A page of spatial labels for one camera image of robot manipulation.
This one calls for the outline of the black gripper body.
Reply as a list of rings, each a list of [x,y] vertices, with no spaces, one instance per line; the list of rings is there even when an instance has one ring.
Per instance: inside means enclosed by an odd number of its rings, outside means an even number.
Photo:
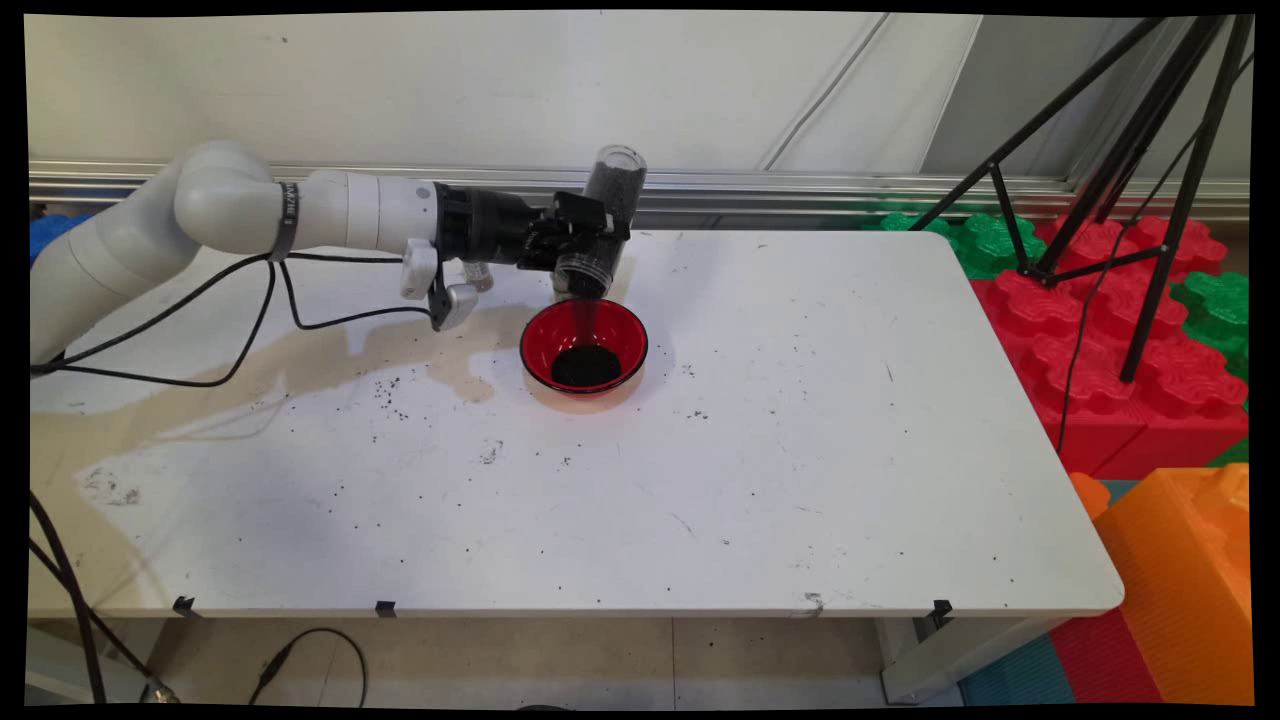
[[[558,208],[535,208],[515,193],[435,183],[440,263],[492,263],[552,272],[558,258]]]

